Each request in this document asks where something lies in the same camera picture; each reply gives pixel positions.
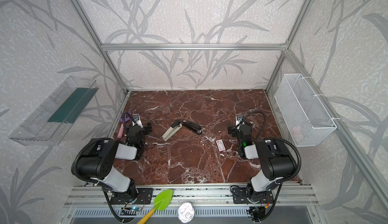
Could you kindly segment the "white red staple box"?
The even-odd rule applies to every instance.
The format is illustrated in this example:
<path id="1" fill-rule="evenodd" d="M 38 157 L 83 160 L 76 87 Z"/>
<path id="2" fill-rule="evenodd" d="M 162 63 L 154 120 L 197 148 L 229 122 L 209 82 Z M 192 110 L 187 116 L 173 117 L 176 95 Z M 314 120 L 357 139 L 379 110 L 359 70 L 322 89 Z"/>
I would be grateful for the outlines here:
<path id="1" fill-rule="evenodd" d="M 216 140 L 216 144 L 217 144 L 217 147 L 218 147 L 220 152 L 226 150 L 225 145 L 224 145 L 222 140 Z"/>

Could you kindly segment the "beige stapler black cap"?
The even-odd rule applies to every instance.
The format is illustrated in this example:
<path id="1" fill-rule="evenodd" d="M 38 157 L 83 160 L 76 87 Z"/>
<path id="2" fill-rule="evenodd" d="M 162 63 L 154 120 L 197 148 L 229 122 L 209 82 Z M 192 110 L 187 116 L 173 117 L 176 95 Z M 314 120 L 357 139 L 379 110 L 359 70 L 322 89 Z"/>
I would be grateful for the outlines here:
<path id="1" fill-rule="evenodd" d="M 182 128 L 182 124 L 180 120 L 175 120 L 173 124 L 168 128 L 168 130 L 163 134 L 162 139 L 167 141 L 170 139 L 177 131 Z"/>

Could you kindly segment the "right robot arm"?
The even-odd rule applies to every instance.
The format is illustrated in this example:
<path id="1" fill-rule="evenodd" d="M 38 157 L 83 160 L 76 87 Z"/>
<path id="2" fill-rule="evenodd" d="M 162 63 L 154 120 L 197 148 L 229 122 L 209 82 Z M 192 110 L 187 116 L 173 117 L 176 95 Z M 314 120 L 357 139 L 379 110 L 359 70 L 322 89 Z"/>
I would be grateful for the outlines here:
<path id="1" fill-rule="evenodd" d="M 252 141 L 252 127 L 247 124 L 228 127 L 227 132 L 237 138 L 240 157 L 260 161 L 261 170 L 247 183 L 249 199 L 280 187 L 299 173 L 301 154 L 291 142 L 278 137 Z"/>

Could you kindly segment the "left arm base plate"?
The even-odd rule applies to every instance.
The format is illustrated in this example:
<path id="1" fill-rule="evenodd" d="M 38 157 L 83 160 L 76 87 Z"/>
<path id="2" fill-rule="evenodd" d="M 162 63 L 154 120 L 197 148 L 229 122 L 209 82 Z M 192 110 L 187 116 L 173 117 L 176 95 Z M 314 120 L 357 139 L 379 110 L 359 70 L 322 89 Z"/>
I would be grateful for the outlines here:
<path id="1" fill-rule="evenodd" d="M 153 196 L 153 188 L 137 188 L 130 193 L 113 192 L 110 199 L 112 205 L 119 204 L 140 204 L 149 205 Z"/>

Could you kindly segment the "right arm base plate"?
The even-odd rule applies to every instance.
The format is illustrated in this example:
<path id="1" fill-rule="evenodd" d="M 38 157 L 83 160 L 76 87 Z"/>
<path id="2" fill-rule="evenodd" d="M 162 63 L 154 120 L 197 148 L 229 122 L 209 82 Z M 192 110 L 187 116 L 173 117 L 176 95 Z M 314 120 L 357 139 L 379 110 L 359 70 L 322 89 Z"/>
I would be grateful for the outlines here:
<path id="1" fill-rule="evenodd" d="M 240 187 L 230 186 L 234 204 L 261 204 L 271 205 L 274 201 L 274 195 L 271 191 L 256 192 L 251 186 Z"/>

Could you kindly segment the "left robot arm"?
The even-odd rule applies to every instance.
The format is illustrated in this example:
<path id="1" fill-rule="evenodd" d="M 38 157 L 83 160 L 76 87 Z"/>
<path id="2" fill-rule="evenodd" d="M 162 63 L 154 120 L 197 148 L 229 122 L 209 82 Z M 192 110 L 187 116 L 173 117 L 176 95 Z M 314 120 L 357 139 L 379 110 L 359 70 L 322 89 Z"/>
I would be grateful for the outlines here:
<path id="1" fill-rule="evenodd" d="M 123 194 L 129 199 L 138 196 L 133 179 L 114 167 L 115 159 L 140 160 L 146 148 L 145 136 L 152 124 L 127 128 L 126 141 L 112 138 L 93 138 L 77 154 L 71 172 L 78 179 L 99 185 L 105 191 Z"/>

